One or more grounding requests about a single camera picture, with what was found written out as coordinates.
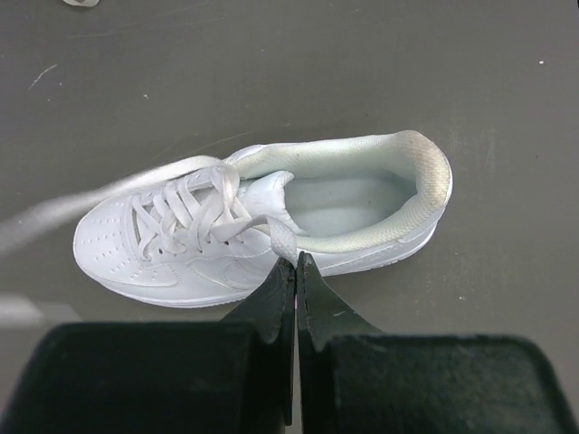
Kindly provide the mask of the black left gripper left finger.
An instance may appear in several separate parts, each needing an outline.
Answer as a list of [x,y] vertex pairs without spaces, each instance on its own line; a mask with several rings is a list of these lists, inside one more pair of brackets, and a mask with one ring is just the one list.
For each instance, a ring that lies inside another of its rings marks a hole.
[[87,323],[36,347],[4,433],[281,433],[296,273],[284,259],[217,322]]

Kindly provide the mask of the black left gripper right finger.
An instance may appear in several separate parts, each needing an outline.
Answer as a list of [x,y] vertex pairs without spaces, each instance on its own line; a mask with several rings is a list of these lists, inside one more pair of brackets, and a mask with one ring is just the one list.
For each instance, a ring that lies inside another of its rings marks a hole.
[[392,335],[301,254],[296,268],[307,433],[575,433],[551,363],[511,335]]

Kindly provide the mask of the white sneaker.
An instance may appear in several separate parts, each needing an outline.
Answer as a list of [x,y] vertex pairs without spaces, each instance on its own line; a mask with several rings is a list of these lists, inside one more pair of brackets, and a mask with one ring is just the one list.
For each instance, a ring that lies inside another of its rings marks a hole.
[[99,192],[72,251],[88,277],[123,297],[220,306],[303,252],[325,276],[412,256],[434,234],[452,187],[447,156],[416,131],[249,146]]

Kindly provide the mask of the white shoelace of shoe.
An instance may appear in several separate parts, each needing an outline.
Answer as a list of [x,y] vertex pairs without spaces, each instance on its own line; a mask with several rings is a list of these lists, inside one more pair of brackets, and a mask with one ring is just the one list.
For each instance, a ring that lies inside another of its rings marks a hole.
[[238,197],[241,178],[227,162],[193,156],[132,175],[96,190],[38,203],[1,224],[1,253],[6,255],[62,226],[109,199],[128,198],[128,221],[138,259],[150,261],[150,249],[177,256],[202,252],[213,241],[240,240],[249,229],[269,234],[272,250],[291,264],[298,262],[297,237],[280,220],[252,217]]

